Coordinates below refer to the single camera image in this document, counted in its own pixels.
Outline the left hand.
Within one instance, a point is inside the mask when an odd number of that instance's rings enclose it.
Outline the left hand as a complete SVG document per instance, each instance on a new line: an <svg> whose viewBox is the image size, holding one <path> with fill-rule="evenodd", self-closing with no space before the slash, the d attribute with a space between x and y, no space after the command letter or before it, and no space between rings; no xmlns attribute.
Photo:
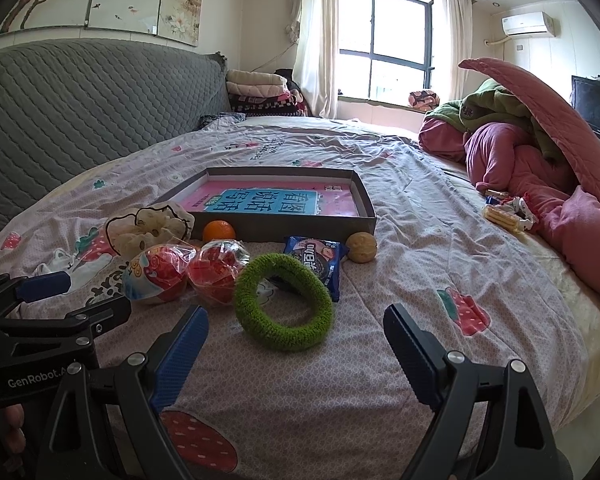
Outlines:
<svg viewBox="0 0 600 480"><path fill-rule="evenodd" d="M9 406L4 411L5 417L5 440L9 449L15 453L21 453L26 447L26 437L22 426L24 422L24 411L21 404Z"/></svg>

